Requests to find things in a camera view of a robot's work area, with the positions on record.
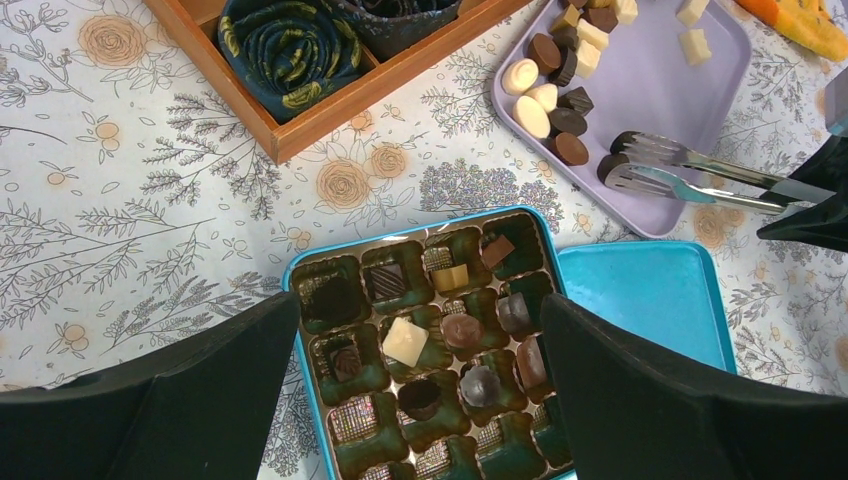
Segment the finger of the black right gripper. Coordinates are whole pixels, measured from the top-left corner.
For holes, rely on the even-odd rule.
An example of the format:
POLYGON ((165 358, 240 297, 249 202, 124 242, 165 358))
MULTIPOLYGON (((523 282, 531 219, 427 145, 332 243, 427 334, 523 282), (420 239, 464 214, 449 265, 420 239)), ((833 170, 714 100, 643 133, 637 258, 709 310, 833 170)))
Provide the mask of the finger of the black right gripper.
POLYGON ((760 228, 763 240, 795 241, 845 252, 847 250, 847 139, 830 137, 791 179, 829 192, 824 200, 760 228))

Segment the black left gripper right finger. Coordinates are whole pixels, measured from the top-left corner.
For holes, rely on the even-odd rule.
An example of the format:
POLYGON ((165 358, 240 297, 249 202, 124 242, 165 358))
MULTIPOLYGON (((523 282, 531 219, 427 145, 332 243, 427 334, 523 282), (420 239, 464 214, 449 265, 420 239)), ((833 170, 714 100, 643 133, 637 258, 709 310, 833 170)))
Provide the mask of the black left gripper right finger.
POLYGON ((547 296, 549 373, 581 479, 843 479, 847 401, 690 359, 547 296))

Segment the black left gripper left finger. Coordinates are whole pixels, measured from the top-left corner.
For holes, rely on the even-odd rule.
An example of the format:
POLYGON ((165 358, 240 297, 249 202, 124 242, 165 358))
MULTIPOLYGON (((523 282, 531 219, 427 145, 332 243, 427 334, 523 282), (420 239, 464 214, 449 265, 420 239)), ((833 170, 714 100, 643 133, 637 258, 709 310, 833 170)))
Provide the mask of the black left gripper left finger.
POLYGON ((280 293, 53 389, 1 396, 5 479, 253 479, 300 319, 280 293))

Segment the metal serving tongs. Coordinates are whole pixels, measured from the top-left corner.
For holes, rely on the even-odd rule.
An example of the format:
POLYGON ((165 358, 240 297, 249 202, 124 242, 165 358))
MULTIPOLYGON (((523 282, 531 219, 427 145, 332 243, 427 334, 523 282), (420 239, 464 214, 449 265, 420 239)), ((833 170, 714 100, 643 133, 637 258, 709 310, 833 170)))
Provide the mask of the metal serving tongs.
POLYGON ((611 145, 609 154, 616 153, 625 154, 630 163, 614 168, 604 185, 619 191, 770 216, 793 214, 809 207, 813 200, 829 196, 828 191, 818 187, 719 160, 656 134, 624 131, 611 145), (775 194, 778 200, 769 201, 701 185, 699 181, 708 175, 775 194))

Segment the teal chocolate box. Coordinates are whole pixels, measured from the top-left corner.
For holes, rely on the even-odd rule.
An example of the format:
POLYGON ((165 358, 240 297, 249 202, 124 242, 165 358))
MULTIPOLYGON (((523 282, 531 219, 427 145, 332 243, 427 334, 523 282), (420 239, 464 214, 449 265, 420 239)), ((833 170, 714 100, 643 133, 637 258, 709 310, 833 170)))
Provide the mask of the teal chocolate box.
POLYGON ((331 479, 572 479, 540 309, 548 226, 514 206, 315 249, 287 267, 331 479))

